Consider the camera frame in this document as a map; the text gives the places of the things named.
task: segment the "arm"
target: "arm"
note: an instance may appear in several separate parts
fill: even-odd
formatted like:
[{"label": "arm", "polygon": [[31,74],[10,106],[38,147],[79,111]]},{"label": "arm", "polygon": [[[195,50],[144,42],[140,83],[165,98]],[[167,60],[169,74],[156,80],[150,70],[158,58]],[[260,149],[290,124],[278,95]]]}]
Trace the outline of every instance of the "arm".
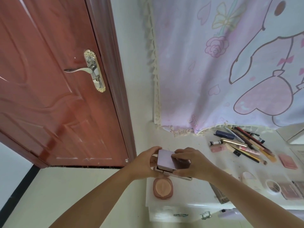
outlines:
[{"label": "arm", "polygon": [[162,177],[151,167],[156,166],[157,157],[152,156],[161,149],[152,147],[129,165],[120,169],[64,212],[50,228],[99,228],[128,185],[137,179]]},{"label": "arm", "polygon": [[191,160],[173,173],[206,180],[220,189],[255,228],[304,227],[304,221],[212,164],[200,151],[178,149],[173,157]]}]

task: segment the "compact powder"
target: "compact powder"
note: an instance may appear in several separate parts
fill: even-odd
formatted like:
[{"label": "compact powder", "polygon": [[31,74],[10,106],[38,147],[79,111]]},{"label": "compact powder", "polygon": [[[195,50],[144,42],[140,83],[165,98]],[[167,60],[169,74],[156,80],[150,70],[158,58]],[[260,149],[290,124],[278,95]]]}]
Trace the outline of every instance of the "compact powder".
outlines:
[{"label": "compact powder", "polygon": [[159,199],[169,199],[173,195],[173,185],[168,178],[157,178],[153,183],[154,195]]}]

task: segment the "black baseboard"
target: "black baseboard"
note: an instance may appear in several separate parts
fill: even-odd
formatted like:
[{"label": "black baseboard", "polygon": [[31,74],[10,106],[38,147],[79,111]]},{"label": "black baseboard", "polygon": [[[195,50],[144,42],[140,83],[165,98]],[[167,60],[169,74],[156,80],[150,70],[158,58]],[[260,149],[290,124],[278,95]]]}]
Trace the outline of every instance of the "black baseboard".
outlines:
[{"label": "black baseboard", "polygon": [[9,218],[17,203],[21,199],[22,195],[25,193],[29,185],[32,183],[40,168],[33,165],[25,177],[22,179],[20,184],[17,186],[13,194],[7,200],[4,207],[0,210],[0,228],[3,227],[6,220]]}]

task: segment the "lip gloss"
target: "lip gloss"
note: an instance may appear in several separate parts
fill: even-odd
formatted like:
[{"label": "lip gloss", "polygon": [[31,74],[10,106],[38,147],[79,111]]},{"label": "lip gloss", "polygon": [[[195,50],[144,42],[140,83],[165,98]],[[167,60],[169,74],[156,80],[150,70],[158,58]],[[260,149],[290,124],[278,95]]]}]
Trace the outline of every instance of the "lip gloss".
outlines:
[{"label": "lip gloss", "polygon": [[252,150],[252,149],[249,149],[247,147],[243,147],[243,146],[239,146],[239,149],[243,150],[243,151],[246,151],[248,153],[253,153],[255,155],[260,155],[259,152],[255,151],[255,150]]}]

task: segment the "person's right hand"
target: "person's right hand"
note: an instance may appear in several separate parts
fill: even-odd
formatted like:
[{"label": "person's right hand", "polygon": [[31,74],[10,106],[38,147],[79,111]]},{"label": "person's right hand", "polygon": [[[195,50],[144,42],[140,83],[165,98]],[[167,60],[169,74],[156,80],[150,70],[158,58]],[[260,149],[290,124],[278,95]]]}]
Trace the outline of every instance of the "person's right hand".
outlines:
[{"label": "person's right hand", "polygon": [[186,149],[177,149],[172,157],[191,161],[188,169],[173,171],[173,174],[177,176],[194,177],[210,182],[218,169],[199,150],[190,147],[187,147]]}]

